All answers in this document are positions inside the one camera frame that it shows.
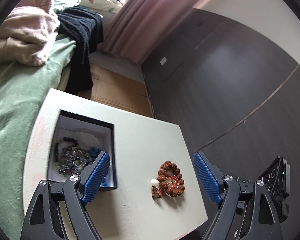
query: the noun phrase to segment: white tabletop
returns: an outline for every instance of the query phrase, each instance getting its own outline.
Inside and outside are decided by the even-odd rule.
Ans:
[[[26,213],[40,180],[47,175],[50,144],[60,109],[114,124],[118,188],[98,192],[88,213],[104,240],[178,239],[207,219],[199,185],[178,125],[123,111],[51,89],[29,141],[24,174]],[[150,180],[160,165],[175,162],[185,181],[181,196],[154,201]],[[70,240],[76,239],[64,203],[62,217]]]

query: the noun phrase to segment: green bed sheet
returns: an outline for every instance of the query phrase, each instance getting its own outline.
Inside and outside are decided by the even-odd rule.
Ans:
[[[0,65],[0,227],[10,240],[20,239],[24,219],[22,175],[30,133],[74,48],[75,41],[59,35],[46,65]]]

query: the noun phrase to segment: curtain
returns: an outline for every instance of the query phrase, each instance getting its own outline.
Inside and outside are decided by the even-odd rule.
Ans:
[[[127,0],[106,32],[104,51],[143,63],[198,0]]]

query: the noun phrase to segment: black-rimmed box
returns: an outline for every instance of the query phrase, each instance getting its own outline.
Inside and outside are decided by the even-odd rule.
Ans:
[[[107,187],[101,185],[99,191],[108,191],[117,188],[117,174],[115,168],[114,152],[114,125],[79,114],[70,113],[64,110],[60,111],[57,125],[53,134],[51,143],[47,179],[53,182],[63,182],[67,178],[59,173],[60,165],[55,159],[56,147],[62,147],[60,142],[64,137],[70,137],[78,140],[80,145],[87,147],[96,147],[93,145],[97,139],[101,144],[101,149],[110,156],[110,168],[106,175]]]

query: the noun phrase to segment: textured blue pad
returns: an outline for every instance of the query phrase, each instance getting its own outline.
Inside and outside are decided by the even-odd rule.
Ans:
[[[108,172],[110,166],[110,157],[108,153],[101,158],[100,162],[91,173],[87,183],[84,185],[84,193],[81,198],[83,205],[87,205],[88,202],[92,201],[99,190],[99,187],[103,181],[103,178]]]
[[[199,153],[194,154],[193,163],[194,169],[197,172],[209,199],[219,205],[222,201],[219,192],[219,184],[211,171],[208,169],[205,162],[200,157]]]

